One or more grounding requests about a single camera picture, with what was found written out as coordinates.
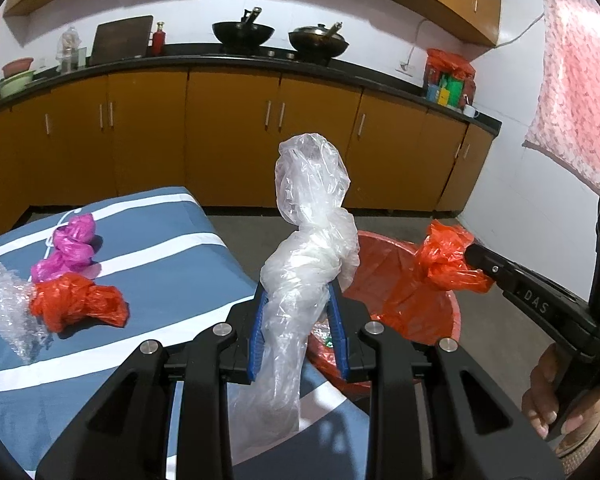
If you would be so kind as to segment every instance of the white wall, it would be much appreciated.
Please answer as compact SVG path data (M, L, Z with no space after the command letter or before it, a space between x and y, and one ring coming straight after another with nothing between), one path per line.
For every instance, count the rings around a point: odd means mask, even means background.
M287 33L296 27L344 22L350 43L339 59L367 66L414 84L422 84L426 48L459 52L462 43L432 23L425 23L411 64L414 77L398 72L406 60L421 17L389 0L56 0L28 18L0 20L0 69L10 60L30 56L34 68L54 66L58 38L68 24L77 27L84 46L99 23L152 14L164 21L168 43L217 42L213 22L239 20L244 9L263 8L260 23L276 29L268 46L291 48Z
M502 0L500 43L544 11L542 0ZM547 156L523 148L542 83L544 20L487 53L467 45L475 105L502 121L461 221L489 247L588 299L598 196Z

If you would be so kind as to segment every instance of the pink cloth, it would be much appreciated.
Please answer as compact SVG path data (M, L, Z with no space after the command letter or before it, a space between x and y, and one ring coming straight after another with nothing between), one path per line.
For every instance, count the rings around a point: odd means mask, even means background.
M94 255L89 243L96 232L93 215L76 216L64 227L54 231L55 251L46 260L40 260L31 267L31 279L34 283L49 282L66 272L80 273L91 265Z
M600 188L600 7L544 0L544 81L526 141Z

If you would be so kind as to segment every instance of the blue striped cloth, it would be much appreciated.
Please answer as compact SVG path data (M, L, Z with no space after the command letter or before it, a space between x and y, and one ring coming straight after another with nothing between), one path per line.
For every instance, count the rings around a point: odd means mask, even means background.
M29 366L0 338L0 438L33 474L51 443L102 383L148 338L191 340L250 298L254 283L184 188L105 200L32 222L0 237L0 261L28 278L46 240L72 215L91 212L102 246L86 274L119 288L129 304L123 329L96 324L53 336ZM362 480L368 418L309 364L302 373L300 433L235 464L238 480ZM179 412L180 389L174 413ZM167 462L174 478L177 417Z

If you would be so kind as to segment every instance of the screw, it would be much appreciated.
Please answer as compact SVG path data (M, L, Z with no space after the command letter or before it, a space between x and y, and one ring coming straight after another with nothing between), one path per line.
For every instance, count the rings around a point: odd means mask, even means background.
M231 333L231 330L233 330L233 328L231 327L230 324L228 324L228 323L218 323L214 327L214 334L219 335L219 336L229 335Z
M450 337L445 337L441 339L438 345L445 352L455 352L456 350L458 350L458 342L455 339L451 339Z
M365 325L365 330L373 335L378 335L384 332L384 326L378 321L369 321Z
M140 351L143 354L154 354L155 351L157 351L158 347L160 346L160 344L157 341L154 341L153 339L149 339L148 341L144 341L141 345L140 345Z

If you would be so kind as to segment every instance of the fingernail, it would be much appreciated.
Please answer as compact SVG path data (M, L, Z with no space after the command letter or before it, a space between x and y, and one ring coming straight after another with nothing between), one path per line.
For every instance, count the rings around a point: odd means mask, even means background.
M569 434L571 431L577 430L583 421L584 417L582 415L567 419L567 421L562 425L562 434Z

